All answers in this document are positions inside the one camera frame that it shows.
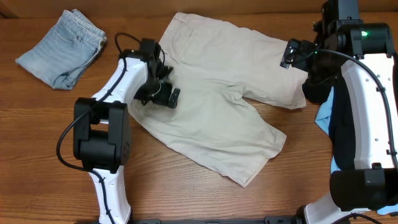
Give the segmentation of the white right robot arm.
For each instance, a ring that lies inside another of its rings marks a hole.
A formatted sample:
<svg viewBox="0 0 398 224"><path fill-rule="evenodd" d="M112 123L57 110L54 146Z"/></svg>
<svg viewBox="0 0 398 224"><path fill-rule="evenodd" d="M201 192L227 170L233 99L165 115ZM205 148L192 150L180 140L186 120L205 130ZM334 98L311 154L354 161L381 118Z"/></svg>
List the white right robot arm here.
<svg viewBox="0 0 398 224"><path fill-rule="evenodd" d="M266 223L348 223L397 204L397 53L385 23L366 24L356 0L328 0L313 42L288 42L281 66L307 72L305 97L334 94L328 135L338 170L329 191Z"/></svg>

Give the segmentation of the black shirt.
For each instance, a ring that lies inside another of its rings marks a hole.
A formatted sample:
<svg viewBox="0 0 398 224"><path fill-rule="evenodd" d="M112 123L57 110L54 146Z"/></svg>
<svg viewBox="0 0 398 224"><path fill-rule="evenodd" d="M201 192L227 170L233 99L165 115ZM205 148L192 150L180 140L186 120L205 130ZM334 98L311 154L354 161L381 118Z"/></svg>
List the black shirt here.
<svg viewBox="0 0 398 224"><path fill-rule="evenodd" d="M353 170L356 152L354 122L345 80L339 75L308 77L302 85L306 99L320 106L334 88L329 138L333 146L330 171Z"/></svg>

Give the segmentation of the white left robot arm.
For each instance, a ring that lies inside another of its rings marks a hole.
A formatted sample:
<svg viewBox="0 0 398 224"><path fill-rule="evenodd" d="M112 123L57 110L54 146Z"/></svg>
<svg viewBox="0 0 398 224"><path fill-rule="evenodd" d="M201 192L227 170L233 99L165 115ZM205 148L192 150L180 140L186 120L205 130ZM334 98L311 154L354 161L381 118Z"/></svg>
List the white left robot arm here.
<svg viewBox="0 0 398 224"><path fill-rule="evenodd" d="M107 84L74 107L73 155L93 180L99 204L98 223L131 223L124 166L132 150L128 105L148 102L175 109L180 90L168 81L158 42L142 39L138 50L120 51L118 67Z"/></svg>

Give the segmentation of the folded light blue jeans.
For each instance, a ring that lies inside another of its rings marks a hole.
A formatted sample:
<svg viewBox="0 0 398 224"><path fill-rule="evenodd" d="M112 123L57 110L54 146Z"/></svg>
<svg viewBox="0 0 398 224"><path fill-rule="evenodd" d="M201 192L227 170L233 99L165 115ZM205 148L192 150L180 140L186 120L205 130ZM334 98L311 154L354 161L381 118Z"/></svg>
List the folded light blue jeans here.
<svg viewBox="0 0 398 224"><path fill-rule="evenodd" d="M106 41L106 33L78 9L64 10L44 38L16 63L53 89L71 90Z"/></svg>

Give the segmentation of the beige khaki shorts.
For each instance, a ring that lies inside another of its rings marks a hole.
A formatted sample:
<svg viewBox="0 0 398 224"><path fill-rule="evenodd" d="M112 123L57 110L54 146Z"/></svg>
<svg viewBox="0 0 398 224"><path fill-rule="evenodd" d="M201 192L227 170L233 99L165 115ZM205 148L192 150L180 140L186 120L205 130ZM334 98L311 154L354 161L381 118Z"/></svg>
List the beige khaki shorts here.
<svg viewBox="0 0 398 224"><path fill-rule="evenodd" d="M249 100L290 110L306 105L307 74L280 66L286 45L229 22L176 13L160 46L180 89L177 107L134 100L129 113L167 147L245 187L286 140Z"/></svg>

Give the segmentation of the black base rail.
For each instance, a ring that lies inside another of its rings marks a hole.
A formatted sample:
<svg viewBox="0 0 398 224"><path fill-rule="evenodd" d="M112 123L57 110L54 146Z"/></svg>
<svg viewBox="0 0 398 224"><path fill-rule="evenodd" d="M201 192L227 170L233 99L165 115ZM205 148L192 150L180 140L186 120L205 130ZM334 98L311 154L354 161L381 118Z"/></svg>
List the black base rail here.
<svg viewBox="0 0 398 224"><path fill-rule="evenodd" d="M159 220L129 219L127 224L305 224L303 218L296 216L269 216L257 219L219 219L219 220Z"/></svg>

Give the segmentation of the light blue garment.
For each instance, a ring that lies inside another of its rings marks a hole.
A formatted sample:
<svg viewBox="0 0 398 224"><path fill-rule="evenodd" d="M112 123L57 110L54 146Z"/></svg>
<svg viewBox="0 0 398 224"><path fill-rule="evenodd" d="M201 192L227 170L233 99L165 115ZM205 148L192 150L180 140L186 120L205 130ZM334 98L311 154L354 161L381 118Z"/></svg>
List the light blue garment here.
<svg viewBox="0 0 398 224"><path fill-rule="evenodd" d="M334 98L334 88L331 88L330 94L326 102L322 103L317 116L315 118L315 123L319 126L321 130L323 130L327 135L329 135L329 125L331 120L331 112L333 106L333 98ZM379 215L390 215L392 217L397 216L397 205L386 206L379 210L377 210L377 214Z"/></svg>

